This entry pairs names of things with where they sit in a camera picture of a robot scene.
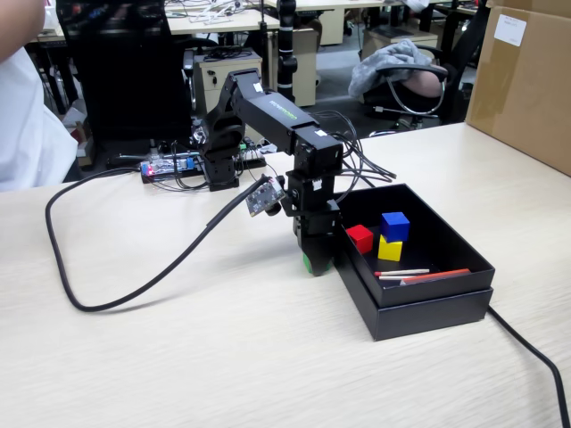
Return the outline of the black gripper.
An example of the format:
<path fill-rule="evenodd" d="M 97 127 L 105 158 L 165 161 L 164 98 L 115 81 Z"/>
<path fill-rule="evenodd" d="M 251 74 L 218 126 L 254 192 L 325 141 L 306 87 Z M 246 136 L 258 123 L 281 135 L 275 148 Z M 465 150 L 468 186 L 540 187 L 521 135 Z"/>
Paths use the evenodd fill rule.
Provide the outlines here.
<path fill-rule="evenodd" d="M 294 219 L 294 234 L 302 250 L 303 262 L 309 273 L 322 276 L 333 259 L 333 236 L 339 218 L 334 199 L 335 176 L 304 177 L 299 171 L 287 174 L 284 209 Z"/>

